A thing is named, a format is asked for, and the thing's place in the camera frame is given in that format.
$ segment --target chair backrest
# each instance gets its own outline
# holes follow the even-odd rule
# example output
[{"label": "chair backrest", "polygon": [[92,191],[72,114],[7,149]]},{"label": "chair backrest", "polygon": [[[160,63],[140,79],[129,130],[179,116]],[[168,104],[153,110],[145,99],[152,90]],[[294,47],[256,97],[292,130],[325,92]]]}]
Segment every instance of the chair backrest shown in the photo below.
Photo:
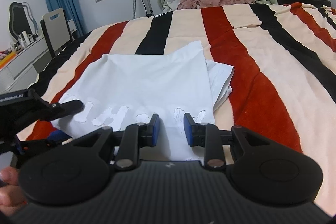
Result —
[{"label": "chair backrest", "polygon": [[47,42],[51,57],[64,44],[71,40],[68,22],[65,19],[63,8],[59,8],[43,16],[41,27]]},{"label": "chair backrest", "polygon": [[22,34],[23,31],[26,31],[27,34],[33,34],[26,12],[22,3],[13,2],[9,6],[9,32],[15,40],[19,39],[19,34]]}]

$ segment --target cream stripe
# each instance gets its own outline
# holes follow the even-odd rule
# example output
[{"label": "cream stripe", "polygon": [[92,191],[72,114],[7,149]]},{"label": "cream stripe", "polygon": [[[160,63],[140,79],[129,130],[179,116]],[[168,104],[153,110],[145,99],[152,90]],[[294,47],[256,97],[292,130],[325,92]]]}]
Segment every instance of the cream stripe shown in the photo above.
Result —
[{"label": "cream stripe", "polygon": [[172,15],[164,54],[170,54],[190,42],[200,40],[207,60],[213,60],[200,9],[176,10]]},{"label": "cream stripe", "polygon": [[325,10],[325,13],[328,14],[328,17],[330,17],[336,23],[336,15],[333,14],[333,11],[330,9],[330,7],[323,5],[322,8]]},{"label": "cream stripe", "polygon": [[289,11],[287,13],[276,13],[276,17],[281,26],[294,37],[296,41],[313,52],[316,52],[323,65],[336,74],[336,53],[321,39],[316,37],[314,32],[311,31],[305,23]]},{"label": "cream stripe", "polygon": [[316,77],[261,27],[234,30],[255,60],[260,72],[273,83],[300,136],[301,148],[322,168],[324,182],[316,203],[335,214],[336,105]]},{"label": "cream stripe", "polygon": [[231,130],[235,125],[230,100],[226,100],[215,112],[216,126],[221,130]]},{"label": "cream stripe", "polygon": [[253,13],[249,4],[225,5],[223,10],[234,29],[259,26],[262,23]]},{"label": "cream stripe", "polygon": [[311,8],[303,8],[303,9],[313,16],[318,26],[320,26],[321,28],[325,28],[330,33],[330,36],[336,39],[336,30],[328,23],[328,20],[321,15],[318,9],[311,9]]},{"label": "cream stripe", "polygon": [[[91,53],[93,46],[97,43],[99,38],[104,34],[104,32],[112,25],[103,26],[96,30],[93,30],[90,35],[85,39],[85,41],[79,46],[79,48],[74,52],[74,54],[64,62],[64,64],[57,70],[57,73],[50,80],[48,89],[41,97],[43,100],[47,102],[51,102],[51,100],[56,96],[58,92],[60,92],[68,82],[73,79],[75,76],[76,68],[82,63],[85,58]],[[23,129],[18,133],[18,138],[20,140],[25,140],[31,135],[33,132],[35,123]]]},{"label": "cream stripe", "polygon": [[122,35],[114,42],[110,54],[135,54],[151,28],[152,20],[152,17],[142,17],[129,21]]},{"label": "cream stripe", "polygon": [[277,4],[274,4],[274,5],[269,5],[267,4],[271,10],[275,11],[276,14],[281,14],[281,13],[287,13],[290,11],[291,7],[292,6],[283,6],[283,5],[277,5]]}]

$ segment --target red stripe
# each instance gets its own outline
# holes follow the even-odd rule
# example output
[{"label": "red stripe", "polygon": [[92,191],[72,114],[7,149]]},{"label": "red stripe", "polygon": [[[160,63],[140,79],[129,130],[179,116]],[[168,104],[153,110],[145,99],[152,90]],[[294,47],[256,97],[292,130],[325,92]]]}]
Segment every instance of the red stripe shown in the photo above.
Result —
[{"label": "red stripe", "polygon": [[230,95],[235,124],[302,152],[299,135],[284,103],[235,36],[223,8],[201,11],[214,61],[235,67]]},{"label": "red stripe", "polygon": [[314,17],[302,8],[302,3],[294,3],[290,9],[293,15],[296,15],[308,28],[313,31],[314,35],[321,39],[333,52],[336,52],[336,39],[332,38],[327,29],[321,28],[315,21]]},{"label": "red stripe", "polygon": [[[105,31],[105,33],[99,38],[97,43],[93,46],[91,53],[76,68],[75,76],[73,77],[73,79],[70,82],[68,82],[68,84],[65,86],[63,90],[61,90],[56,94],[51,103],[58,102],[61,99],[63,94],[67,90],[69,90],[76,83],[76,81],[82,76],[83,72],[85,71],[85,69],[88,67],[89,64],[97,61],[102,57],[103,54],[108,54],[111,51],[114,42],[123,33],[124,27],[127,24],[127,22],[128,21],[117,23],[109,27]],[[56,129],[51,125],[50,122],[37,121],[37,123],[34,126],[33,132],[27,138],[27,141],[47,138],[49,134],[55,130]]]}]

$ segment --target black stripe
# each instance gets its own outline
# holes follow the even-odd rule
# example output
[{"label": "black stripe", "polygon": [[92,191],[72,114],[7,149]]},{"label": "black stripe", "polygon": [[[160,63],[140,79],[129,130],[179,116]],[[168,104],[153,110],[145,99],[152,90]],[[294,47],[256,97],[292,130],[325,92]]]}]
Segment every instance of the black stripe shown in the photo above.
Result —
[{"label": "black stripe", "polygon": [[328,14],[326,14],[326,10],[322,7],[318,8],[321,15],[327,19],[328,23],[336,30],[336,23],[332,20],[332,18],[329,17]]},{"label": "black stripe", "polygon": [[281,26],[275,12],[268,5],[250,4],[250,7],[262,22],[261,27],[320,81],[336,103],[336,75],[322,64],[315,52],[296,41]]},{"label": "black stripe", "polygon": [[153,18],[151,28],[148,30],[145,38],[141,41],[135,54],[163,54],[172,16],[173,12],[169,12]]},{"label": "black stripe", "polygon": [[43,96],[48,89],[51,79],[57,73],[57,70],[62,67],[67,60],[69,60],[90,33],[91,32],[72,41],[69,46],[59,53],[59,55],[53,58],[45,70],[40,73],[38,81],[30,88],[34,89],[39,96]]}]

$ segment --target folded white shirt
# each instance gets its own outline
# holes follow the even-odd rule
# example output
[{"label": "folded white shirt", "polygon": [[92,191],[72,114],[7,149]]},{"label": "folded white shirt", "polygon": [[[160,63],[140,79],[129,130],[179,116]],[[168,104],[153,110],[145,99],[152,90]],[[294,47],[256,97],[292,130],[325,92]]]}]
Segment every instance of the folded white shirt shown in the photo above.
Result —
[{"label": "folded white shirt", "polygon": [[232,92],[232,66],[206,61],[200,41],[169,55],[103,55],[91,63],[60,99],[79,99],[83,112],[52,122],[79,138],[102,126],[114,131],[137,122],[161,119],[158,144],[142,148],[145,160],[202,160],[204,149],[188,146],[183,116],[215,123],[213,112]]}]

